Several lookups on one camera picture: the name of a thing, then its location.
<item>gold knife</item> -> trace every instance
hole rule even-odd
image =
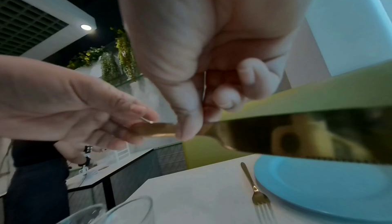
[[[138,123],[142,137],[174,136],[176,125]],[[205,123],[197,135],[243,152],[392,164],[392,107],[326,110]]]

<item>drinking glass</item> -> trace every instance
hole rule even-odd
[[[105,212],[106,208],[103,204],[96,204],[72,214],[57,224],[90,224]]]
[[[152,199],[141,197],[124,202],[93,224],[155,224]]]

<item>table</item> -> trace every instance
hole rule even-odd
[[[259,157],[250,155],[149,179],[128,200],[150,196],[156,224],[257,224],[260,222],[251,200],[253,191],[240,163],[247,165],[254,179],[253,166]],[[337,218],[292,208],[265,193],[271,200],[276,223],[341,222]]]
[[[126,159],[120,160],[119,162],[108,166],[105,164],[98,165],[92,170],[89,170],[90,174],[88,173],[85,178],[83,175],[74,176],[67,180],[68,192],[90,189],[102,183],[107,209],[112,209],[116,206],[116,203],[114,200],[110,177],[128,167],[132,163],[143,158],[152,151],[153,149],[146,149],[143,151],[131,153],[130,156]]]

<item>ceiling light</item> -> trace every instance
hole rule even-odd
[[[84,30],[91,30],[91,27],[89,25],[83,24],[80,26]]]

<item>blue plate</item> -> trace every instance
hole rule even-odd
[[[257,181],[277,197],[313,211],[392,221],[392,166],[262,155]]]

